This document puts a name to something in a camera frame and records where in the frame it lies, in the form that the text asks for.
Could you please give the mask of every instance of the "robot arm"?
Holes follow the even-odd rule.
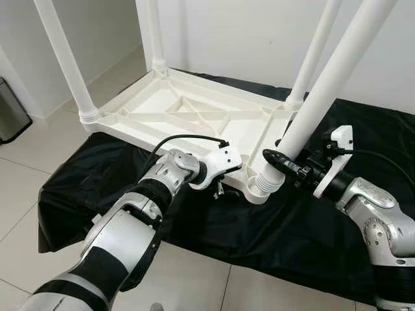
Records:
[[[20,310],[111,310],[118,291],[136,287],[151,265],[161,242],[157,228],[180,188],[191,183],[202,190],[241,165],[239,153],[231,146],[201,161],[170,150],[95,222],[79,263],[39,287]]]
[[[330,132],[323,147],[331,150],[352,143],[350,128]],[[274,150],[264,150],[265,159],[297,187],[324,196],[359,227],[368,248],[379,310],[415,311],[415,221],[404,214],[396,199],[363,178],[341,169],[348,158],[335,159],[333,152],[300,155],[294,162]]]

